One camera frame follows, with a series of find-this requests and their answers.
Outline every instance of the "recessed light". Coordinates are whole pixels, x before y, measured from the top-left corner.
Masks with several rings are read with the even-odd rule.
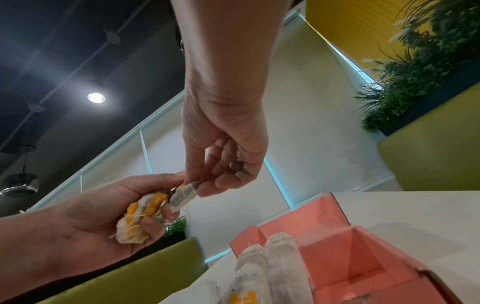
[[[90,93],[86,97],[88,98],[88,100],[96,104],[101,104],[105,101],[105,96],[100,93]]]

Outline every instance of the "pink cardboard box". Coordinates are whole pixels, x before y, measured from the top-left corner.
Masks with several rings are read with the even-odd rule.
[[[278,232],[295,239],[315,286],[315,303],[461,303],[425,265],[351,226],[329,192],[281,218],[249,227],[230,247],[238,256],[251,245],[265,246]]]

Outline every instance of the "fingernail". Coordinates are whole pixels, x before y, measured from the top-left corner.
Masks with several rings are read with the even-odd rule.
[[[146,216],[143,221],[146,225],[153,225],[155,223],[154,218],[150,216]]]

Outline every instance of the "green seat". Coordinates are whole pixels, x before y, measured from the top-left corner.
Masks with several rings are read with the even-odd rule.
[[[378,144],[404,190],[480,190],[480,84]]]
[[[41,301],[41,304],[157,304],[208,269],[193,237]]]

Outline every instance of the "green plant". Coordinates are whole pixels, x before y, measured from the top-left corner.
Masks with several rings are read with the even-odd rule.
[[[375,62],[379,80],[356,99],[369,132],[391,128],[457,67],[480,54],[480,0],[412,0],[399,34],[405,54]],[[429,30],[421,30],[428,25]]]
[[[182,216],[175,222],[167,225],[165,236],[173,235],[187,230],[187,218]]]

